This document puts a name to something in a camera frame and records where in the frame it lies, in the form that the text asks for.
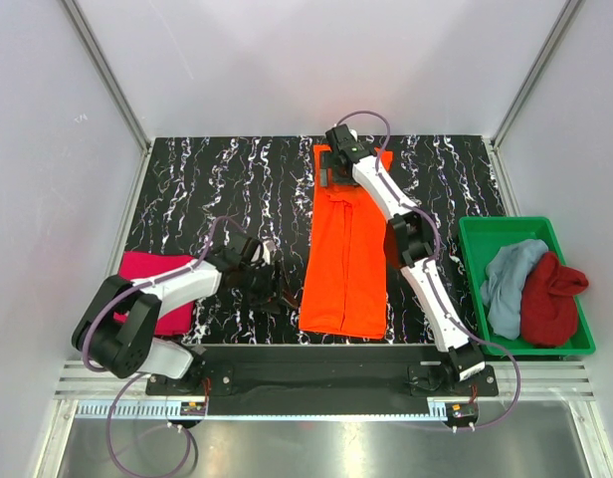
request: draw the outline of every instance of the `cable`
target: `cable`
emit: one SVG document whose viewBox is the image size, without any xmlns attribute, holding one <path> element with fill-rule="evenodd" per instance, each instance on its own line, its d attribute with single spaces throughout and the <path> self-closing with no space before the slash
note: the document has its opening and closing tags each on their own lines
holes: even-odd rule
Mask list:
<svg viewBox="0 0 613 478">
<path fill-rule="evenodd" d="M 187 438 L 187 448 L 185 449 L 185 454 L 183 455 L 183 458 L 180 460 L 180 463 L 178 463 L 178 465 L 176 465 L 173 470 L 171 470 L 169 473 L 165 473 L 164 475 L 146 476 L 146 475 L 139 475 L 138 473 L 134 473 L 133 471 L 128 470 L 118 460 L 118 455 L 114 451 L 112 443 L 111 443 L 111 416 L 114 414 L 114 411 L 116 410 L 116 405 L 118 404 L 118 401 L 120 400 L 122 395 L 127 391 L 127 389 L 130 388 L 133 383 L 135 383 L 137 380 L 139 380 L 140 378 L 144 376 L 145 376 L 145 373 L 138 373 L 135 376 L 133 376 L 130 380 L 128 380 L 127 383 L 118 392 L 113 402 L 111 403 L 111 407 L 109 408 L 109 411 L 107 412 L 107 418 L 105 419 L 105 444 L 107 445 L 107 452 L 109 453 L 109 458 L 111 459 L 112 463 L 116 466 L 116 468 L 118 468 L 121 472 L 123 472 L 127 476 L 131 476 L 133 478 L 171 478 L 174 475 L 176 475 L 176 473 L 178 473 L 183 466 L 185 466 L 185 463 L 187 463 L 187 459 L 189 458 L 189 452 L 191 451 L 192 443 L 195 442 L 195 438 L 186 428 L 183 428 L 182 426 L 178 426 L 178 430 L 182 431 L 185 434 L 185 438 Z M 169 425 L 161 425 L 160 427 L 168 428 Z M 145 436 L 148 433 L 151 433 L 155 429 L 156 427 L 147 430 L 140 437 Z"/>
<path fill-rule="evenodd" d="M 388 144 L 388 140 L 390 139 L 390 123 L 388 122 L 388 119 L 386 119 L 380 113 L 372 112 L 370 110 L 358 110 L 356 112 L 349 113 L 348 115 L 342 117 L 342 119 L 339 120 L 336 124 L 340 124 L 343 121 L 348 120 L 349 118 L 357 116 L 357 115 L 371 115 L 373 117 L 380 118 L 384 122 L 384 125 L 386 126 L 386 138 L 384 139 L 384 141 L 382 141 L 382 144 L 380 146 L 380 150 L 377 153 L 377 157 L 375 159 L 375 171 L 378 173 L 377 176 L 381 179 L 381 181 L 384 183 L 386 188 L 390 190 L 390 185 L 386 182 L 384 177 L 382 177 L 382 175 L 379 174 L 379 161 L 380 161 L 382 152 L 385 150 L 386 145 Z M 411 206 L 408 206 L 407 204 L 403 204 L 403 206 L 406 207 L 409 210 L 412 210 L 412 211 L 416 212 L 417 214 L 419 214 L 424 220 L 426 220 L 430 224 L 430 226 L 431 226 L 431 228 L 433 230 L 433 236 L 435 238 L 435 248 L 434 248 L 434 252 L 433 252 L 432 258 L 435 261 L 437 261 L 439 259 L 439 254 L 440 254 L 440 250 L 441 250 L 441 238 L 440 238 L 440 235 L 439 235 L 439 229 L 437 228 L 437 224 L 428 215 L 428 213 L 426 213 L 425 211 L 422 211 L 420 208 L 418 208 L 418 207 L 411 207 Z M 479 425 L 477 427 L 477 428 L 482 428 L 482 429 L 489 428 L 489 427 L 491 427 L 493 425 L 496 425 L 496 424 L 504 421 L 508 417 L 508 415 L 514 410 L 514 407 L 518 403 L 518 398 L 519 398 L 520 393 L 521 393 L 521 372 L 520 372 L 520 369 L 519 369 L 519 366 L 518 366 L 518 362 L 516 361 L 516 358 L 514 358 L 512 353 L 508 349 L 506 349 L 504 346 L 500 346 L 499 344 L 495 344 L 493 342 L 488 342 L 488 341 L 484 341 L 484 340 L 480 339 L 475 334 L 473 334 L 468 329 L 466 329 L 462 324 L 457 322 L 452 316 L 447 315 L 447 317 L 450 320 L 450 322 L 453 324 L 453 326 L 455 326 L 461 332 L 466 334 L 466 336 L 468 336 L 468 338 L 471 339 L 472 341 L 474 341 L 474 342 L 476 342 L 476 343 L 478 343 L 478 344 L 480 344 L 482 346 L 494 347 L 495 349 L 498 349 L 498 350 L 502 351 L 510 359 L 510 361 L 512 362 L 512 366 L 514 367 L 514 372 L 516 373 L 516 391 L 514 392 L 514 397 L 512 398 L 512 402 L 511 402 L 510 406 L 498 418 L 496 418 L 496 419 L 494 419 L 494 420 L 492 420 L 492 421 L 490 421 L 488 423 L 484 423 L 482 425 Z M 428 427 L 422 427 L 422 426 L 413 426 L 413 428 L 418 428 L 418 429 L 423 429 L 423 430 L 428 430 L 428 431 L 439 431 L 439 430 L 452 431 L 452 430 L 450 430 L 448 428 L 440 428 L 440 429 L 438 429 L 438 428 L 428 428 Z"/>
<path fill-rule="evenodd" d="M 198 460 L 200 459 L 200 451 L 198 451 L 198 443 L 196 442 L 196 438 L 194 437 L 194 435 L 192 435 L 190 432 L 189 435 L 185 436 L 189 436 L 189 438 L 191 438 L 191 446 L 194 447 L 194 462 L 191 464 L 191 468 L 189 469 L 189 471 L 183 476 L 191 476 L 194 471 L 196 471 L 196 467 L 198 466 Z"/>
<path fill-rule="evenodd" d="M 471 387 L 471 390 L 472 390 L 472 395 L 470 397 L 470 400 L 468 400 L 468 403 L 475 403 L 475 401 L 477 400 L 477 385 L 475 383 Z"/>
<path fill-rule="evenodd" d="M 377 170 L 379 161 L 382 158 L 382 154 L 386 150 L 386 145 L 390 140 L 390 122 L 388 122 L 388 119 L 386 119 L 380 113 L 372 112 L 371 110 L 357 110 L 356 112 L 349 113 L 348 115 L 343 116 L 342 119 L 338 121 L 335 125 L 341 124 L 343 121 L 346 121 L 352 117 L 356 117 L 357 115 L 371 115 L 372 117 L 380 118 L 386 126 L 386 137 L 384 137 L 384 140 L 379 146 L 379 151 L 377 151 L 377 157 L 375 158 L 375 170 Z"/>
<path fill-rule="evenodd" d="M 218 226 L 218 223 L 221 221 L 228 221 L 231 222 L 233 225 L 235 225 L 240 231 L 244 231 L 244 229 L 242 228 L 242 226 L 240 224 L 238 224 L 236 221 L 234 221 L 231 217 L 229 216 L 219 216 L 216 219 L 214 219 L 214 222 L 212 222 L 211 227 L 209 229 L 209 234 L 207 236 L 207 239 L 205 241 L 205 245 L 203 246 L 201 252 L 200 252 L 200 256 L 198 257 L 198 259 L 196 260 L 196 262 L 194 262 L 194 264 L 191 266 L 191 270 L 189 269 L 179 269 L 175 272 L 172 272 L 170 274 L 166 274 L 162 277 L 159 277 L 158 279 L 155 279 L 153 282 L 152 281 L 148 281 L 148 282 L 143 282 L 141 284 L 136 284 L 133 285 L 132 287 L 130 287 L 129 289 L 127 289 L 126 291 L 123 291 L 122 293 L 120 293 L 119 295 L 117 295 L 116 297 L 114 297 L 111 301 L 109 301 L 109 303 L 107 303 L 107 305 L 105 305 L 105 307 L 102 308 L 102 310 L 99 312 L 99 314 L 95 317 L 95 319 L 93 320 L 92 324 L 90 325 L 90 328 L 88 329 L 88 332 L 86 333 L 86 338 L 84 339 L 84 345 L 82 348 L 82 353 L 81 353 L 81 360 L 84 363 L 84 365 L 86 366 L 86 368 L 90 371 L 95 371 L 95 372 L 103 372 L 106 371 L 105 368 L 103 368 L 102 366 L 97 366 L 94 365 L 90 362 L 90 345 L 92 343 L 92 337 L 95 334 L 95 331 L 97 330 L 97 328 L 99 327 L 99 324 L 102 322 L 102 320 L 105 318 L 105 316 L 107 314 L 109 314 L 110 311 L 113 310 L 114 307 L 116 307 L 118 304 L 120 304 L 124 299 L 126 299 L 127 297 L 131 296 L 133 293 L 140 291 L 141 289 L 144 289 L 148 286 L 152 286 L 152 285 L 157 285 L 157 284 L 161 284 L 165 281 L 168 281 L 170 279 L 174 279 L 175 277 L 179 277 L 182 276 L 184 274 L 189 274 L 191 273 L 193 270 L 197 269 L 205 260 L 205 257 L 207 257 L 207 254 L 209 253 L 209 249 L 211 247 L 211 241 L 214 237 L 214 234 L 216 232 L 216 227 Z"/>
<path fill-rule="evenodd" d="M 207 407 L 209 406 L 209 392 L 211 391 L 211 379 L 209 377 L 203 381 L 203 388 L 205 389 L 205 403 L 203 403 L 203 408 L 205 412 L 207 412 Z"/>
<path fill-rule="evenodd" d="M 145 438 L 146 436 L 151 435 L 152 433 L 154 433 L 155 431 L 160 430 L 163 427 L 162 423 L 156 425 L 156 426 L 152 426 L 151 428 L 148 428 L 147 430 L 141 432 L 140 434 L 138 434 L 130 443 L 124 445 L 122 448 L 120 449 L 116 449 L 114 451 L 116 456 L 120 456 L 123 453 L 125 453 L 127 450 L 129 450 L 130 448 L 132 448 L 133 446 L 136 445 L 136 443 L 138 443 L 139 441 L 141 441 L 143 438 Z M 111 461 L 111 459 L 109 458 L 109 454 L 106 454 L 105 457 L 98 457 L 98 456 L 93 456 L 92 454 L 90 454 L 90 450 L 93 448 L 91 446 L 92 441 L 89 440 L 87 437 L 85 438 L 85 445 L 84 445 L 84 451 L 86 456 L 93 462 L 95 463 L 107 463 L 109 461 Z"/>
</svg>

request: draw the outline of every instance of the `black marble surface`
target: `black marble surface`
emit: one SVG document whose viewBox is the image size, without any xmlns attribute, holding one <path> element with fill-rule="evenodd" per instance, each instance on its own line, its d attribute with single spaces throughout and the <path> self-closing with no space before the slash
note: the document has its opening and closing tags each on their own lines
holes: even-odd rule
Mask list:
<svg viewBox="0 0 613 478">
<path fill-rule="evenodd" d="M 376 146 L 383 139 L 368 136 Z M 212 220 L 231 215 L 251 235 L 282 250 L 292 290 L 302 295 L 313 198 L 312 147 L 320 136 L 176 137 L 154 145 L 126 250 L 197 254 Z M 476 326 L 458 240 L 459 218 L 503 215 L 485 146 L 478 136 L 394 136 L 391 175 L 437 220 L 440 272 L 457 312 Z M 220 227 L 215 241 L 229 234 Z M 382 342 L 432 341 L 419 302 L 399 273 L 388 273 L 388 326 Z M 200 301 L 186 344 L 344 344 L 375 342 L 302 333 L 299 313 L 253 313 L 236 291 Z"/>
</svg>

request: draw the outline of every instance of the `pink cloth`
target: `pink cloth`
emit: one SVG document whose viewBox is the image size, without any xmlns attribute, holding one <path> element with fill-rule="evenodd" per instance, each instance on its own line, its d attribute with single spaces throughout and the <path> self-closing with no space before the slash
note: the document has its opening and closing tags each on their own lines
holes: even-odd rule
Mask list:
<svg viewBox="0 0 613 478">
<path fill-rule="evenodd" d="M 142 277 L 156 276 L 184 266 L 193 259 L 192 256 L 158 256 L 147 252 L 125 252 L 118 274 L 128 281 Z M 194 303 L 190 302 L 165 314 L 156 324 L 156 336 L 178 336 L 186 334 L 191 328 L 191 316 Z M 125 316 L 114 314 L 119 322 L 125 322 Z"/>
</svg>

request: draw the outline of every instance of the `metal floor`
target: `metal floor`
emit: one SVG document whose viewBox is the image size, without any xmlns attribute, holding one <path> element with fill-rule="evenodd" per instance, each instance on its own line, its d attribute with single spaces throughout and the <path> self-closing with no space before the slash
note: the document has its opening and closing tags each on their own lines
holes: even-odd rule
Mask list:
<svg viewBox="0 0 613 478">
<path fill-rule="evenodd" d="M 482 420 L 498 403 L 482 403 Z M 117 449 L 156 422 L 117 420 Z M 218 422 L 193 428 L 199 461 L 177 476 L 221 478 L 328 477 L 590 477 L 569 408 L 563 402 L 521 402 L 504 423 L 489 430 L 453 435 L 411 426 L 435 424 L 353 422 Z M 171 470 L 185 444 L 172 430 L 147 436 L 124 452 L 135 473 Z M 107 458 L 104 420 L 75 420 L 59 476 L 121 475 Z"/>
</svg>

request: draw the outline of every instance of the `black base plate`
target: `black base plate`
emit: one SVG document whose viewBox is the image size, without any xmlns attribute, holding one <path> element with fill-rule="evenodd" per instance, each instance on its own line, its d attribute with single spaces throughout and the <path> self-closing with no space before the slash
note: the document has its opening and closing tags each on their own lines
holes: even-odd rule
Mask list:
<svg viewBox="0 0 613 478">
<path fill-rule="evenodd" d="M 473 385 L 477 386 L 477 396 L 498 396 L 497 378 L 492 365 L 486 367 L 475 376 L 458 383 L 433 383 L 428 382 L 428 377 L 439 367 L 436 364 L 417 363 L 408 367 L 408 378 L 411 383 L 411 395 L 413 396 L 471 396 Z"/>
<path fill-rule="evenodd" d="M 145 394 L 165 396 L 204 395 L 203 380 L 209 379 L 212 396 L 229 395 L 234 378 L 234 367 L 226 361 L 206 362 L 193 365 L 185 376 L 175 380 L 164 375 L 154 374 L 147 381 Z"/>
</svg>

